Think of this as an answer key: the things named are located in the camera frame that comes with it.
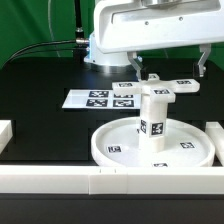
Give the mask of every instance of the white plastic rim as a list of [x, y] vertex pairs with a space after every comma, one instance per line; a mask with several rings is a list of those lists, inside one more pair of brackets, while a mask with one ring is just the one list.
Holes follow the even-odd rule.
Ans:
[[[215, 146], [203, 131], [172, 119], [167, 119], [166, 125], [164, 151], [150, 153], [138, 149], [139, 117], [109, 122], [98, 128], [92, 136], [93, 159], [98, 165], [106, 167], [154, 167], [153, 164], [160, 163], [169, 167], [212, 166]], [[192, 142], [194, 147], [181, 149], [181, 142]], [[120, 146], [125, 153], [110, 154], [109, 146]]]

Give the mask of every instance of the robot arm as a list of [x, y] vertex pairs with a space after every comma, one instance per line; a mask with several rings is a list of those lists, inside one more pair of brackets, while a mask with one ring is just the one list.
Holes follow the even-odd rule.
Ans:
[[103, 53], [222, 42], [224, 0], [106, 0], [94, 26]]

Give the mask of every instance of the white cable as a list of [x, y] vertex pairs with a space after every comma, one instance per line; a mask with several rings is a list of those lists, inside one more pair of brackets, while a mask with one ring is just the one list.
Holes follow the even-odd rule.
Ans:
[[[48, 27], [49, 27], [49, 31], [50, 31], [50, 34], [51, 34], [51, 40], [52, 41], [55, 41], [55, 38], [54, 38], [54, 32], [53, 32], [53, 29], [52, 29], [52, 21], [51, 21], [51, 4], [52, 1], [51, 0], [48, 0]], [[57, 56], [60, 58], [61, 55], [59, 53], [59, 51], [57, 51]]]

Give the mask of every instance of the black marker square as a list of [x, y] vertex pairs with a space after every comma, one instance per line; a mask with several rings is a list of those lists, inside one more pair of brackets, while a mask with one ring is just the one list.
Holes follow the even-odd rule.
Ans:
[[118, 153], [121, 152], [120, 146], [108, 146], [107, 147], [109, 153]]
[[89, 97], [94, 98], [107, 98], [109, 96], [109, 91], [90, 91]]
[[184, 149], [194, 149], [195, 148], [195, 146], [191, 142], [182, 142], [180, 144], [181, 144], [182, 148], [184, 148]]
[[170, 93], [168, 89], [155, 89], [154, 92], [155, 94], [160, 94], [160, 95]]
[[168, 167], [167, 163], [153, 163], [153, 167]]
[[115, 95], [114, 98], [133, 98], [133, 95]]
[[132, 83], [130, 82], [124, 82], [124, 83], [119, 83], [119, 86], [120, 87], [131, 87], [133, 86]]
[[86, 106], [87, 107], [107, 107], [108, 100], [95, 100], [88, 99]]
[[113, 107], [134, 107], [134, 100], [114, 100]]
[[163, 134], [163, 123], [152, 124], [152, 135], [162, 135]]
[[146, 126], [147, 126], [147, 123], [141, 120], [141, 131], [144, 132], [145, 134], [146, 134]]

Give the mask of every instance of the white rectangular block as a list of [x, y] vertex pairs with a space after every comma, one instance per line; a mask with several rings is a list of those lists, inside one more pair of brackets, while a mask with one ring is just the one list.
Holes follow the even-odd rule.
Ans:
[[88, 194], [89, 167], [0, 166], [0, 193]]
[[127, 194], [224, 194], [222, 167], [129, 168]]
[[9, 120], [0, 120], [0, 153], [12, 138], [12, 124]]
[[125, 168], [96, 167], [89, 175], [89, 194], [126, 194]]

